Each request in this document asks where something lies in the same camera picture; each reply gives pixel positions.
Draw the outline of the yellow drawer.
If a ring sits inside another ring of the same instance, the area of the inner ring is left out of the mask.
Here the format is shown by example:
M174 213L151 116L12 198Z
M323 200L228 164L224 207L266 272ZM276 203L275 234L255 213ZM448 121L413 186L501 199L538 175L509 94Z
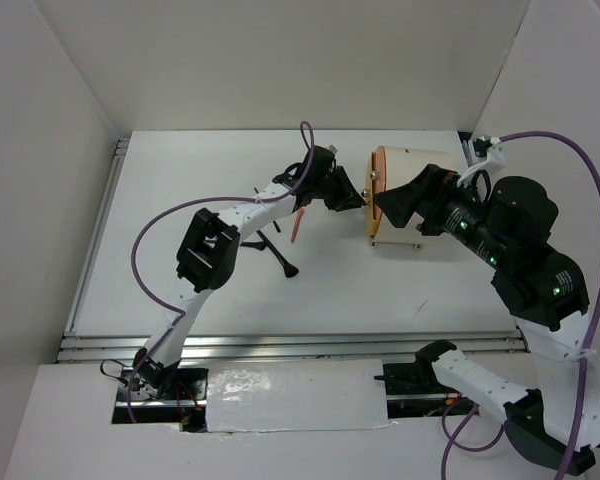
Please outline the yellow drawer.
M379 229L380 221L382 218L382 211L376 205L374 200L374 188L366 187L362 196L366 202L365 204L365 212L366 212L366 234L369 238L373 238L376 236L377 231Z

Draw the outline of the orange top drawer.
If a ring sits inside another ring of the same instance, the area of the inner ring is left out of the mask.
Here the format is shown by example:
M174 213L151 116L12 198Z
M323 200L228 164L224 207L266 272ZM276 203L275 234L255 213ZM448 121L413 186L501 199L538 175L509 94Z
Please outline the orange top drawer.
M374 188L374 198L386 188L386 150L384 146L378 146L372 153L368 168L368 185Z

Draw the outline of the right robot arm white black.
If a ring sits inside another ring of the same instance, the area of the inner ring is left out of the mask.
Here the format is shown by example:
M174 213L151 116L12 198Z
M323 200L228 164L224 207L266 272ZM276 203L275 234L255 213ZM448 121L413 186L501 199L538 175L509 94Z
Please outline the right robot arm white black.
M460 392L497 419L531 463L572 476L591 468L600 448L600 390L586 357L589 297L580 267L549 243L558 208L546 190L508 176L480 200L457 173L431 164L374 202L393 226L419 216L421 234L449 234L492 268L492 286L524 336L538 379L537 388L512 383L438 340L416 355L417 384Z

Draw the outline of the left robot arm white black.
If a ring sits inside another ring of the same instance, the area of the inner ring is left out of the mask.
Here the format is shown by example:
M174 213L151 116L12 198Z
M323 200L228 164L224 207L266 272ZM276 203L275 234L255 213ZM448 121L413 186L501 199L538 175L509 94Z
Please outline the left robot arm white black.
M335 154L319 146L311 147L303 161L287 167L252 197L212 197L185 202L162 212L141 229L131 250L132 274L143 293L174 314L134 357L132 374L140 378L144 391L156 399L174 391L185 340L204 303L231 278L242 241L314 200L321 200L335 212L365 205L345 169L336 163ZM219 212L203 207L193 216L176 252L176 277L184 288L183 297L170 304L154 294L140 277L137 264L140 242L159 220L207 202L234 205Z

